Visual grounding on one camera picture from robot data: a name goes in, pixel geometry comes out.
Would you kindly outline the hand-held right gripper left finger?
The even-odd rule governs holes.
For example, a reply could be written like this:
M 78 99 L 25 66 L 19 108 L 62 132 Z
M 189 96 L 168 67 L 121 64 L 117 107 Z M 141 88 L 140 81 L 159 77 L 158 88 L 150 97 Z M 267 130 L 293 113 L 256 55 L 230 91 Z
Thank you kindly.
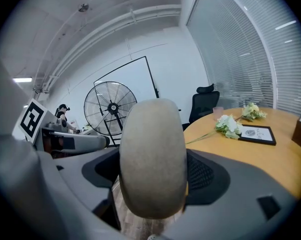
M 11 135 L 0 135 L 0 194 L 34 239 L 121 239 L 71 192 L 50 154 Z

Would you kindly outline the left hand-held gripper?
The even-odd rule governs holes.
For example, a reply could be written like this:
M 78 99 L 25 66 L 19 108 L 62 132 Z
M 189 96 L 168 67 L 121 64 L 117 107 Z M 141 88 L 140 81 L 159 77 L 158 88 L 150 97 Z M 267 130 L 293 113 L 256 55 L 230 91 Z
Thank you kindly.
M 85 154 L 105 149 L 110 144 L 107 136 L 82 135 L 67 132 L 67 122 L 57 118 L 37 100 L 31 99 L 17 120 L 17 126 L 38 151 L 45 149 L 44 137 L 48 140 L 57 137 L 62 142 L 62 152 Z

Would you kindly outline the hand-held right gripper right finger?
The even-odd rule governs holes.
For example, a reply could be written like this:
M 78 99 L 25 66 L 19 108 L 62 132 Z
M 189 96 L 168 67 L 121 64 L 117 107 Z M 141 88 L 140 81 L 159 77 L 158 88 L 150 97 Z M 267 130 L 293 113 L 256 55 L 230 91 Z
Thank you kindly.
M 166 240 L 265 240 L 288 218 L 297 199 L 262 169 L 187 150 L 189 194 Z

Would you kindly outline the large black standing fan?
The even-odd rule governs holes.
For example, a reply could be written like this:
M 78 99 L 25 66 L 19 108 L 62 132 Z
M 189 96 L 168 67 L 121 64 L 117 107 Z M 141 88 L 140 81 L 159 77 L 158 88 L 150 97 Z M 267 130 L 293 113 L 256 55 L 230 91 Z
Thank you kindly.
M 99 135 L 110 139 L 118 146 L 126 118 L 137 103 L 133 92 L 125 85 L 105 81 L 95 84 L 84 101 L 84 116 L 88 125 Z

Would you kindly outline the whiteboard on black stand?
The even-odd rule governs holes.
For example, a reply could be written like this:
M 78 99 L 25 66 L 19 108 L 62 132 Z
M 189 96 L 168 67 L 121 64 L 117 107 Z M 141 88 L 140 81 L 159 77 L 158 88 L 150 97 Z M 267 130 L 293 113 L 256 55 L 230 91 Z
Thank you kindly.
M 98 78 L 93 86 L 107 81 L 118 82 L 128 87 L 134 94 L 137 103 L 159 97 L 146 56 L 111 70 Z

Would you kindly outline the black framed picture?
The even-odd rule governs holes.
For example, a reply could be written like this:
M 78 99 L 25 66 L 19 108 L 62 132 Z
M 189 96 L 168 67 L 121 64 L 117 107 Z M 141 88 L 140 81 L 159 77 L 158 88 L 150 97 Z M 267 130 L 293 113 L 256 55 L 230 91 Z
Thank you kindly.
M 239 141 L 275 146 L 277 144 L 272 129 L 269 126 L 242 125 Z

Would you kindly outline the white artificial flower bouquet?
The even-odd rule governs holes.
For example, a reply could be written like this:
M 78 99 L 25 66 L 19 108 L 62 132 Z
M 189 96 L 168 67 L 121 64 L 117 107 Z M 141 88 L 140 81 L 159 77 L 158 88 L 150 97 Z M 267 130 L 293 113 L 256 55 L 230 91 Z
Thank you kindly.
M 193 139 L 189 142 L 186 142 L 185 144 L 188 145 L 188 144 L 198 142 L 215 133 L 221 133 L 228 139 L 239 140 L 240 135 L 242 134 L 243 131 L 243 125 L 240 122 L 241 119 L 242 119 L 241 116 L 238 118 L 234 118 L 232 114 L 231 115 L 224 114 L 217 120 L 213 131 L 206 133 L 203 136 Z

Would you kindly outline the pink cup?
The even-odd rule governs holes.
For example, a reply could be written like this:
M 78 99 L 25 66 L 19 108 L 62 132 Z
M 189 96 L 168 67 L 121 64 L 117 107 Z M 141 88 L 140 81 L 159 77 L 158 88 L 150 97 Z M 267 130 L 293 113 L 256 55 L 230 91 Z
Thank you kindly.
M 213 118 L 215 121 L 217 121 L 224 114 L 224 108 L 222 106 L 214 107 L 212 111 L 213 111 Z

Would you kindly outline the yellow artificial flower bouquet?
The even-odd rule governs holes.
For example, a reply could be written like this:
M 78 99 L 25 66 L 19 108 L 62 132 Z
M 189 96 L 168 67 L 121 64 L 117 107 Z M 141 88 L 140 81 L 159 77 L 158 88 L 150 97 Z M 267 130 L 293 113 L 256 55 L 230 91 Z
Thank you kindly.
M 260 110 L 260 108 L 253 102 L 249 102 L 241 110 L 241 116 L 236 118 L 235 121 L 247 120 L 253 122 L 255 119 L 266 118 L 267 114 Z

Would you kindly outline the black office chair with headrest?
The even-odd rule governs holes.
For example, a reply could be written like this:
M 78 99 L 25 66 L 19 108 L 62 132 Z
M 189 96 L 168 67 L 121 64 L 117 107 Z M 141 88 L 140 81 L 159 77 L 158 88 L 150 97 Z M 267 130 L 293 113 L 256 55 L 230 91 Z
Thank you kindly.
M 183 123 L 182 128 L 186 128 L 196 120 L 213 113 L 213 108 L 217 106 L 220 92 L 214 90 L 214 84 L 206 87 L 198 87 L 196 94 L 192 97 L 192 107 L 189 115 L 189 122 Z

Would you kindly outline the white ceiling pipes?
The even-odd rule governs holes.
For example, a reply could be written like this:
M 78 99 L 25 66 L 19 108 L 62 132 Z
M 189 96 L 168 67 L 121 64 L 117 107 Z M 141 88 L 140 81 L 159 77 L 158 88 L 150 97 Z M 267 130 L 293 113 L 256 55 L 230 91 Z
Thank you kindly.
M 138 23 L 166 17 L 178 17 L 181 14 L 181 4 L 165 4 L 145 7 L 120 15 L 93 30 L 91 33 L 81 39 L 74 47 L 66 53 L 66 55 L 57 64 L 52 74 L 44 79 L 47 80 L 40 88 L 35 88 L 36 98 L 41 93 L 49 93 L 57 79 L 76 61 L 82 54 L 89 50 L 96 43 L 109 35 L 118 32 L 124 28 L 136 25 Z

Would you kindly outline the round wooden table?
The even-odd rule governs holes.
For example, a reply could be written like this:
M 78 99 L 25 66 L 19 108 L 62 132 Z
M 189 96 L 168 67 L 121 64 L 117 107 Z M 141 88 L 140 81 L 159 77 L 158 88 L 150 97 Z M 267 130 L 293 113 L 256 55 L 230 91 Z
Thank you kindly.
M 187 28 L 220 106 L 301 115 L 301 23 L 284 0 L 196 0 Z

